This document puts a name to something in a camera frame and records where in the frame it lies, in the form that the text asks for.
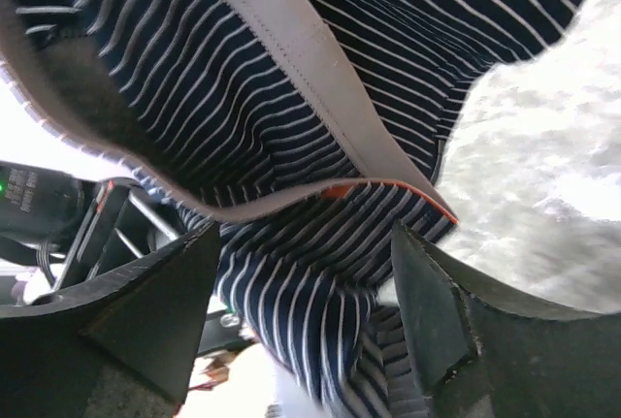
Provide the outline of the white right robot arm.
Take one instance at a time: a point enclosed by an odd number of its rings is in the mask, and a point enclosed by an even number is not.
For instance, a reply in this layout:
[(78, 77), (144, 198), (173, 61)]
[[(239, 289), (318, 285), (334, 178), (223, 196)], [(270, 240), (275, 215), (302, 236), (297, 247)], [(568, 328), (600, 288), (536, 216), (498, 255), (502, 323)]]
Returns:
[[(64, 275), (1, 309), (5, 417), (170, 417), (187, 395), (220, 248), (137, 189), (1, 166), (1, 250), (28, 264), (70, 241)], [(396, 224), (396, 292), (413, 393), (428, 417), (616, 417), (620, 317), (529, 295)]]

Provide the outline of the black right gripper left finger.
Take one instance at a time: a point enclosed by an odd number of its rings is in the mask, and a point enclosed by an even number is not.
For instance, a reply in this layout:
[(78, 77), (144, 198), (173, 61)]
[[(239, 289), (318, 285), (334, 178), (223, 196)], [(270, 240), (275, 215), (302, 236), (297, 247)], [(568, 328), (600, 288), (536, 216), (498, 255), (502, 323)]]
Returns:
[(185, 401), (215, 226), (30, 306), (1, 309), (5, 417), (170, 417)]

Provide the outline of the navy striped underwear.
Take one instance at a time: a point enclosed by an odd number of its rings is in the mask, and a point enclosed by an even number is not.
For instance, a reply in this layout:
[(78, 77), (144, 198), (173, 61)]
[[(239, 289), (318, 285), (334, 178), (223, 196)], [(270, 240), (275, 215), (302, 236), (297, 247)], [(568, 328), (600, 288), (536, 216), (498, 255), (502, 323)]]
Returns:
[(316, 405), (423, 417), (391, 231), (436, 191), (473, 84), (556, 44), (583, 0), (1, 0), (1, 55), (63, 143), (222, 238), (215, 289)]

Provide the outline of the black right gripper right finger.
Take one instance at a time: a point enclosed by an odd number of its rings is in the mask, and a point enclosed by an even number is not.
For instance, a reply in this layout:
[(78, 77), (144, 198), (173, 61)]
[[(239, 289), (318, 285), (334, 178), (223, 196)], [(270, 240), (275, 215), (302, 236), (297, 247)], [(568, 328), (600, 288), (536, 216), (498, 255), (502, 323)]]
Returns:
[(403, 225), (391, 237), (410, 363), (434, 417), (616, 417), (620, 317), (527, 294)]

